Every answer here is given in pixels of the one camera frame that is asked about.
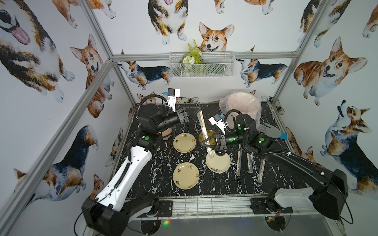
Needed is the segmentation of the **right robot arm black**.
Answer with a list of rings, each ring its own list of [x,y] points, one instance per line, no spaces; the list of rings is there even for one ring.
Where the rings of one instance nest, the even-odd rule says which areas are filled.
[[[276,140],[265,134],[262,126],[247,114],[231,110],[209,118],[219,133],[206,138],[201,145],[216,152],[225,152],[229,147],[240,146],[253,157],[261,157],[269,162],[284,165],[292,174],[300,178],[307,188],[277,189],[270,198],[281,208],[313,208],[323,216],[339,220],[347,207],[347,176],[335,169],[331,171],[287,149],[276,149]]]

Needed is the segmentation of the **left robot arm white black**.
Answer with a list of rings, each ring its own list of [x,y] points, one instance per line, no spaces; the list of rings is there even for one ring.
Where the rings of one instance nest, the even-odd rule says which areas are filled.
[[[86,199],[82,205],[80,216],[84,217],[87,227],[99,236],[120,236],[129,223],[143,214],[153,220],[152,229],[144,232],[145,235],[154,234],[161,225],[158,195],[146,192],[129,201],[126,198],[145,165],[157,152],[163,131],[188,124],[201,108],[174,108],[162,95],[154,97],[160,98],[162,105],[145,104],[147,98],[144,98],[136,107],[138,131],[126,144],[127,159],[97,197]]]

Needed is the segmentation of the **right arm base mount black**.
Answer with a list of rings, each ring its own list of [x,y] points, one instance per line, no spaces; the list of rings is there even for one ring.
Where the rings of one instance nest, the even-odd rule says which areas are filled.
[[[291,207],[282,207],[271,198],[251,198],[250,202],[254,214],[293,213]]]

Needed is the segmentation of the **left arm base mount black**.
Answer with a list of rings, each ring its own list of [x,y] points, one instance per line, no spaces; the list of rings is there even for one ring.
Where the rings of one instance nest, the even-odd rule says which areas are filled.
[[[159,217],[171,217],[173,212],[172,200],[160,200],[157,206],[153,206],[149,212],[143,212],[136,215],[137,218],[157,218]]]

